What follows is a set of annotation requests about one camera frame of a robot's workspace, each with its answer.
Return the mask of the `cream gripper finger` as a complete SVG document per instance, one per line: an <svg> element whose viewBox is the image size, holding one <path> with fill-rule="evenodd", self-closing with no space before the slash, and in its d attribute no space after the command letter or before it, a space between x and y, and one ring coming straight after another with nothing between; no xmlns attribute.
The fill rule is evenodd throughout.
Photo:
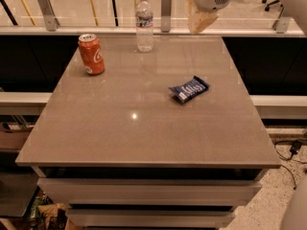
<svg viewBox="0 0 307 230"><path fill-rule="evenodd" d="M216 11L200 11L193 0L189 0L188 28L191 35L203 32L218 19Z"/></svg>

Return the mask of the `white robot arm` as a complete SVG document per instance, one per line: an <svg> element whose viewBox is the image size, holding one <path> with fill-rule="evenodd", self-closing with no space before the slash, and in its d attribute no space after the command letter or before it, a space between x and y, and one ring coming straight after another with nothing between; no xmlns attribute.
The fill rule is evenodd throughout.
<svg viewBox="0 0 307 230"><path fill-rule="evenodd" d="M286 12L307 35L307 0L279 0ZM230 0L189 0L188 27L191 34L198 34L218 18L218 10L225 8Z"/></svg>

